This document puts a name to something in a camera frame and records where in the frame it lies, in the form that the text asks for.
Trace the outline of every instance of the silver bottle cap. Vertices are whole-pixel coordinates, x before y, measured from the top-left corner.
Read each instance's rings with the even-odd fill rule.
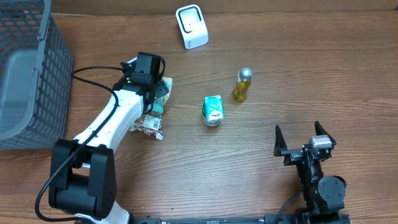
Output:
[[[250,77],[252,74],[251,68],[249,68],[249,67],[242,68],[241,74],[243,77]]]

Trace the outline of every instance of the bottle with yellow liquid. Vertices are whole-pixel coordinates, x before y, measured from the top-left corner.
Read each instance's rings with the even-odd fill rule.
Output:
[[[246,100],[248,95],[248,89],[251,84],[252,71],[249,67],[244,67],[238,73],[236,80],[236,86],[232,91],[232,97],[236,102],[243,102]]]

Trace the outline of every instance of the basket handle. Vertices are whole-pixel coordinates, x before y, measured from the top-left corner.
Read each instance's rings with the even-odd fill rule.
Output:
[[[38,41],[45,40],[51,16],[51,7],[52,7],[51,0],[43,0],[43,1],[44,1],[44,11],[43,11],[42,22],[40,24],[39,34],[37,36]]]

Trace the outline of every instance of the gray plastic basket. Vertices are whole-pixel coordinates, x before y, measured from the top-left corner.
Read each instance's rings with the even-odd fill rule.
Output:
[[[0,0],[0,149],[50,147],[64,135],[72,69],[51,0]]]

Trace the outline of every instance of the wood grain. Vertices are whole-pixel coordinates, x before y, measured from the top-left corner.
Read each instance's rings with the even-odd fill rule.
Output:
[[[325,175],[348,183],[352,221],[398,222],[398,13],[206,15],[210,41],[185,50],[174,16],[59,17],[75,68],[118,66],[138,51],[161,55],[173,90],[165,137],[127,133],[116,153],[117,200],[136,217],[254,217],[276,213],[299,188],[294,167],[272,155],[279,124],[288,147],[319,120],[337,140]],[[239,69],[254,71],[248,99],[232,100]],[[82,78],[111,86],[120,73]],[[223,97],[217,128],[200,119],[203,97]],[[83,131],[109,93],[73,82],[67,139]],[[0,151],[0,223],[42,223],[34,200],[49,177],[50,149]],[[47,198],[42,211],[51,209]],[[297,200],[286,212],[303,206]]]
[[[393,10],[398,0],[54,0],[53,11],[81,15],[175,14],[189,4],[203,13]]]

